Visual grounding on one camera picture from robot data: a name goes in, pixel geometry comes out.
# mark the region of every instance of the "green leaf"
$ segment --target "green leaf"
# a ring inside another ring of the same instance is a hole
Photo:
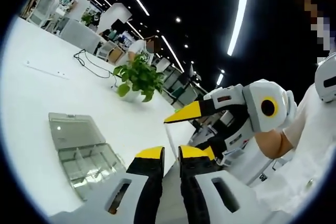
[[[123,66],[118,66],[118,67],[116,67],[115,69],[114,69],[114,71],[113,71],[113,75],[117,75],[117,74],[119,74],[119,72],[120,72],[120,70],[122,69],[122,67]]]
[[[142,102],[149,102],[153,98],[154,93],[146,94],[146,97],[142,100]]]
[[[125,82],[125,81],[127,81],[128,80],[128,73],[127,72],[125,72],[123,75],[122,75],[122,77],[121,77],[121,80],[123,81],[123,82]]]
[[[131,80],[131,82],[136,83],[138,78],[135,75],[133,75],[133,76],[130,77],[130,80]]]
[[[145,74],[144,72],[142,72],[140,74],[140,79],[143,80],[143,81],[147,81],[148,80],[147,74]]]
[[[140,88],[138,87],[138,85],[136,85],[136,84],[133,83],[133,85],[132,85],[132,90],[133,90],[133,91],[139,91]]]
[[[130,89],[131,88],[126,83],[123,83],[118,87],[119,96],[124,97],[130,91]]]

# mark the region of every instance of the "white flower pot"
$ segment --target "white flower pot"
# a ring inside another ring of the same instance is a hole
[[[118,94],[118,87],[117,86],[113,86],[112,90],[115,93],[117,93],[117,95],[119,96],[119,94]],[[138,96],[140,94],[141,94],[141,91],[133,91],[132,90],[132,86],[131,86],[130,91],[128,91],[128,93],[124,97],[121,97],[121,96],[119,96],[119,97],[120,97],[120,99],[122,101],[125,101],[125,102],[134,102],[138,98]]]
[[[121,100],[126,102],[134,102],[141,94],[140,91],[133,91],[132,88],[124,97],[120,97]]]

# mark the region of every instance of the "office desk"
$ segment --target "office desk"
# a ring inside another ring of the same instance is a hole
[[[73,211],[82,204],[58,162],[49,112],[92,116],[126,166],[142,149],[159,145],[166,148],[165,174],[175,162],[162,123],[174,108],[158,93],[149,103],[141,103],[141,97],[135,103],[121,101],[110,88],[114,78],[98,78],[82,67],[73,57],[78,51],[19,18],[4,47],[0,97],[4,151],[28,197],[48,216]],[[92,62],[114,69],[87,55]],[[81,57],[90,69],[106,74]],[[188,122],[169,128],[176,146],[186,144],[195,130]]]

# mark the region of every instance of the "green plant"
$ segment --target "green plant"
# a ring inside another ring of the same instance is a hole
[[[90,24],[92,23],[92,21],[93,21],[93,16],[90,15],[90,14],[84,14],[84,15],[82,16],[82,21],[84,21],[85,24],[88,26],[88,25],[90,25]]]
[[[145,95],[142,102],[149,102],[153,98],[155,89],[162,92],[163,73],[157,73],[149,66],[144,55],[136,55],[130,64],[116,67],[113,74],[121,76],[123,84],[118,87],[118,94],[121,97],[124,97],[132,88],[133,91],[141,91],[141,94]]]

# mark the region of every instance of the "white robot arm casing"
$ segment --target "white robot arm casing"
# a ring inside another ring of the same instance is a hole
[[[336,99],[336,52],[319,63],[315,73],[315,88],[323,102]]]

